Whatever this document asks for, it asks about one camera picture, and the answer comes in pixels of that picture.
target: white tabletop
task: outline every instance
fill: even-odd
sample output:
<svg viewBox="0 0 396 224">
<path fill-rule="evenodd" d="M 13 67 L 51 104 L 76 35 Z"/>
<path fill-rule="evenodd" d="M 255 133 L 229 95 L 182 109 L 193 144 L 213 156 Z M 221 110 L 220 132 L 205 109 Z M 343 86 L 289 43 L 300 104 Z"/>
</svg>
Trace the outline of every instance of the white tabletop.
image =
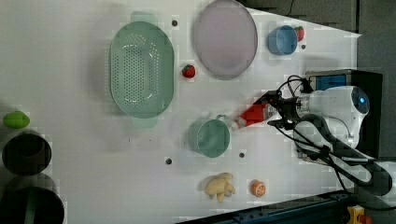
<svg viewBox="0 0 396 224">
<path fill-rule="evenodd" d="M 51 142 L 44 173 L 57 183 L 68 223 L 174 223 L 340 189 L 331 168 L 299 160 L 293 143 L 266 124 L 233 133 L 216 159 L 191 151 L 186 131 L 201 116 L 241 112 L 289 75 L 356 68 L 358 35 L 249 10 L 259 35 L 256 58 L 243 75 L 222 81 L 191 42 L 193 22 L 211 1 L 0 2 L 0 115 L 22 110 L 31 118 L 27 129 Z M 135 10 L 158 17 L 176 54 L 173 102 L 146 130 L 133 127 L 108 87 L 111 40 Z M 282 24 L 305 28 L 306 49 L 269 53 L 267 35 Z M 185 63 L 197 67 L 193 82 L 178 72 Z M 3 143 L 21 132 L 1 125 Z M 236 194 L 219 204 L 203 190 L 209 176 L 223 172 L 234 175 Z M 260 199 L 248 192 L 253 179 L 267 187 Z"/>
</svg>

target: green cup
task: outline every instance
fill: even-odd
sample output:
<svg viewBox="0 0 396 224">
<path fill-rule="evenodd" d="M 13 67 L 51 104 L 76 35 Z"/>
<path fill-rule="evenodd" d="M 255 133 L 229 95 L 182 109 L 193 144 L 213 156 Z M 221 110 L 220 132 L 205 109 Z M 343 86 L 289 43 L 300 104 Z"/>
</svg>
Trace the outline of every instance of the green cup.
<svg viewBox="0 0 396 224">
<path fill-rule="evenodd" d="M 189 129 L 189 144 L 193 150 L 209 158 L 222 155 L 230 145 L 230 130 L 224 120 L 225 115 L 215 119 L 198 119 Z"/>
</svg>

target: blue bowl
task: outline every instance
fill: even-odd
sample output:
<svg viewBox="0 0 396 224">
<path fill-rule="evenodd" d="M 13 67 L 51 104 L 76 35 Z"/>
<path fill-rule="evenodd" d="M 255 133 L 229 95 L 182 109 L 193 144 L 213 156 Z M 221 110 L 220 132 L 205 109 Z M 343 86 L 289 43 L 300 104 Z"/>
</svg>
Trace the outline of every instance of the blue bowl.
<svg viewBox="0 0 396 224">
<path fill-rule="evenodd" d="M 268 35 L 268 49 L 275 55 L 289 55 L 297 48 L 297 34 L 291 26 L 276 28 Z"/>
</svg>

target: pink plate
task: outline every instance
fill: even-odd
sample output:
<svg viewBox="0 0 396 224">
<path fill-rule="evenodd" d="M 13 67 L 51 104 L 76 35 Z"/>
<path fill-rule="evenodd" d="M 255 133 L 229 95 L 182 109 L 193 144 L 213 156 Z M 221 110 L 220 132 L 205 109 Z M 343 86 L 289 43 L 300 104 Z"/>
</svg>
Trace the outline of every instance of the pink plate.
<svg viewBox="0 0 396 224">
<path fill-rule="evenodd" d="M 216 77 L 238 77 L 256 55 L 256 24 L 241 4 L 218 0 L 196 21 L 194 42 L 202 62 Z"/>
</svg>

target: black container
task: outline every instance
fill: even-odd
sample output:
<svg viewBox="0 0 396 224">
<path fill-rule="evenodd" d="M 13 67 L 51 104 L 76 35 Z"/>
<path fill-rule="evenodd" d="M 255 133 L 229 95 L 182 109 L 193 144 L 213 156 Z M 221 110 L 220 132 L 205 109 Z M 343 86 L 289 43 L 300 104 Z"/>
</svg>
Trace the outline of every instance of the black container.
<svg viewBox="0 0 396 224">
<path fill-rule="evenodd" d="M 50 144 L 34 133 L 21 133 L 3 150 L 3 163 L 15 175 L 39 174 L 50 164 L 50 159 Z"/>
<path fill-rule="evenodd" d="M 2 224 L 62 224 L 64 204 L 51 190 L 29 187 L 8 192 L 0 202 Z"/>
</svg>

